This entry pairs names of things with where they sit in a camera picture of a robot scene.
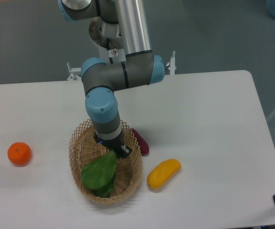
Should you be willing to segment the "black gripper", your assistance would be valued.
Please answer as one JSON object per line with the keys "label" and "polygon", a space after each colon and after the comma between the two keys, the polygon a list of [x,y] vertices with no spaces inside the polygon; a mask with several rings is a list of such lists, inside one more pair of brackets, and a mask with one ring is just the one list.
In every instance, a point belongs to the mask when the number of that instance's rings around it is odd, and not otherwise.
{"label": "black gripper", "polygon": [[100,138],[96,132],[94,133],[93,138],[96,143],[99,143],[106,148],[113,150],[118,158],[127,158],[132,152],[130,147],[124,145],[123,131],[121,131],[117,137],[111,140]]}

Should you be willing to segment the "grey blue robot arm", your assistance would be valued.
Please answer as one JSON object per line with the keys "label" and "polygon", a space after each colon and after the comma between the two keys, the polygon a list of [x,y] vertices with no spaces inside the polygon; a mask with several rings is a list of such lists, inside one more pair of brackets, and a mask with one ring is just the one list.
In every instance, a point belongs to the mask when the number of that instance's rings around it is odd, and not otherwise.
{"label": "grey blue robot arm", "polygon": [[126,158],[131,148],[124,143],[115,91],[150,85],[164,79],[164,64],[153,54],[141,0],[61,0],[64,18],[70,21],[94,18],[107,52],[113,52],[113,38],[124,61],[93,57],[81,65],[86,112],[94,127],[97,143]]}

